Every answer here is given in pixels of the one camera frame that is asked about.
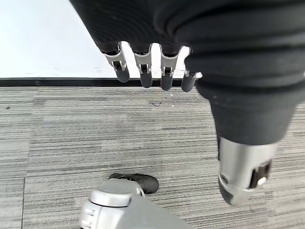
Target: black baseboard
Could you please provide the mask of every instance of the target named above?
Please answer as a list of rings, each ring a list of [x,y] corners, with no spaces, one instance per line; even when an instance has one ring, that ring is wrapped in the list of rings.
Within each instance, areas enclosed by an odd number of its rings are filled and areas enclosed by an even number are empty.
[[[173,79],[172,87],[181,87],[182,79]],[[0,87],[142,87],[140,79],[121,83],[114,78],[0,78]],[[153,80],[152,87],[160,87]]]

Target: floor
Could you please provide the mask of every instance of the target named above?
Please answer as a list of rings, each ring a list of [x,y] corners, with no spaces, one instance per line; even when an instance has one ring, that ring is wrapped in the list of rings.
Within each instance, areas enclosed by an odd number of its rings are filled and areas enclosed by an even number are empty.
[[[0,228],[78,229],[91,189],[146,173],[148,198],[195,228],[305,228],[305,104],[268,183],[233,208],[218,190],[209,104],[180,88],[0,88]]]

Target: white wall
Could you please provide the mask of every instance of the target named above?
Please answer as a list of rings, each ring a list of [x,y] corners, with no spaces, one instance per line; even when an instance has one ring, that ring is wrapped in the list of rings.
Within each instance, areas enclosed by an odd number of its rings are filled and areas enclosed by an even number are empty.
[[[131,77],[133,53],[123,44]],[[184,47],[174,77],[182,77]],[[160,77],[160,49],[152,47],[152,72]],[[116,77],[68,0],[0,0],[0,77]]]

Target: striped carpet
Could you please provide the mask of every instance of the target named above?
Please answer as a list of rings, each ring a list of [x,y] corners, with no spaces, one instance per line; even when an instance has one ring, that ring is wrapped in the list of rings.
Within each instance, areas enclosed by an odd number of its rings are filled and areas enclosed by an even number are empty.
[[[305,104],[268,183],[244,206],[218,190],[209,104],[180,88],[0,88],[0,228],[78,229],[91,189],[146,173],[148,198],[194,228],[305,229]]]

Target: robotic arm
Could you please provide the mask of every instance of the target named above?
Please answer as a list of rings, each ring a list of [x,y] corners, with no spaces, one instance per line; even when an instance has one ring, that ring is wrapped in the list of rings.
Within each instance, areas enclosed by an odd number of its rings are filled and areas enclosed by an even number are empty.
[[[305,98],[305,2],[296,0],[71,0],[117,72],[129,79],[120,41],[152,84],[150,44],[162,46],[161,86],[169,90],[181,45],[183,90],[210,101],[224,200],[241,205],[267,179],[277,143]]]

